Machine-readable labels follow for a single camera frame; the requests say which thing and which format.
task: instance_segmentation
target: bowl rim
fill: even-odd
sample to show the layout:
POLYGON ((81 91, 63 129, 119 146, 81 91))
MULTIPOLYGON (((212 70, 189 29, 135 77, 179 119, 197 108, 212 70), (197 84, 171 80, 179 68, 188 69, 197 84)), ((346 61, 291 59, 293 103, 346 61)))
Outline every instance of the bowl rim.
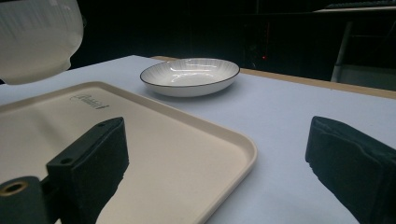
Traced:
POLYGON ((232 76, 230 76, 230 77, 227 77, 226 79, 223 79, 223 80, 220 80, 220 81, 216 81, 216 82, 211 82, 211 83, 206 83, 206 84, 200 84, 200 85, 188 85, 188 86, 170 86, 170 85, 154 84, 154 83, 148 82, 148 81, 146 81, 146 80, 144 80, 144 79, 142 78, 143 74, 144 74, 147 70, 149 70, 149 69, 151 69, 151 68, 153 68, 153 67, 161 66, 162 64, 165 64, 165 63, 173 63, 173 62, 177 62, 177 61, 182 61, 182 60, 184 61, 184 60, 190 60, 190 59, 194 59, 194 60, 202 60, 202 59, 204 59, 204 60, 216 60, 216 61, 223 61, 223 62, 226 62, 226 63, 233 63, 233 62, 230 62, 230 61, 227 61, 227 60, 216 59, 216 58, 185 58, 185 59, 178 59, 178 60, 174 60, 174 61, 167 61, 167 62, 162 62, 162 63, 156 63, 156 64, 154 64, 154 65, 152 65, 152 66, 146 68, 145 70, 143 70, 143 71, 140 73, 140 80, 142 80, 142 81, 143 81, 144 83, 146 83, 146 84, 149 84, 149 85, 151 85, 151 86, 157 86, 157 87, 168 87, 168 88, 203 87, 203 86, 214 85, 214 84, 217 84, 217 83, 220 83, 220 82, 225 82, 225 81, 227 81, 227 80, 229 80, 229 79, 232 79, 232 78, 236 77, 236 76, 240 73, 240 71, 241 71, 241 68, 238 66, 238 64, 233 63, 233 64, 238 68, 237 71, 236 71, 236 73, 235 73, 234 75, 232 75, 232 76))

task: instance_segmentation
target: white table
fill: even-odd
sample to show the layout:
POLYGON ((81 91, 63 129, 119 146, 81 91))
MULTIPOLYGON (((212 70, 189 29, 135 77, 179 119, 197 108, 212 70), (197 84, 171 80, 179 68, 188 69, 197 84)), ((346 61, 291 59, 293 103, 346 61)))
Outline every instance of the white table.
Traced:
POLYGON ((384 91, 387 97, 379 97, 336 90, 345 86, 331 84, 329 89, 246 75, 248 70, 242 70, 235 83, 223 91, 174 98, 149 91, 139 78, 144 69, 160 62, 130 56, 35 83, 2 85, 0 105, 82 82, 103 81, 243 133, 255 142, 259 156, 253 170, 208 223, 357 223, 304 160, 310 122, 313 116, 337 119, 396 148, 392 92, 384 91))

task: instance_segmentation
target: beige tray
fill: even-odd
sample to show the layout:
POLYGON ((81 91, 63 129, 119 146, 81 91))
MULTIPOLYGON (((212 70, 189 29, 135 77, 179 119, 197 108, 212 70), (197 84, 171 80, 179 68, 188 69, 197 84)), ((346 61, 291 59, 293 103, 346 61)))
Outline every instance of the beige tray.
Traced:
POLYGON ((97 223, 205 222, 257 157, 240 133, 92 82, 0 106, 0 183, 42 179, 50 159, 115 117, 125 119, 130 166, 97 223))

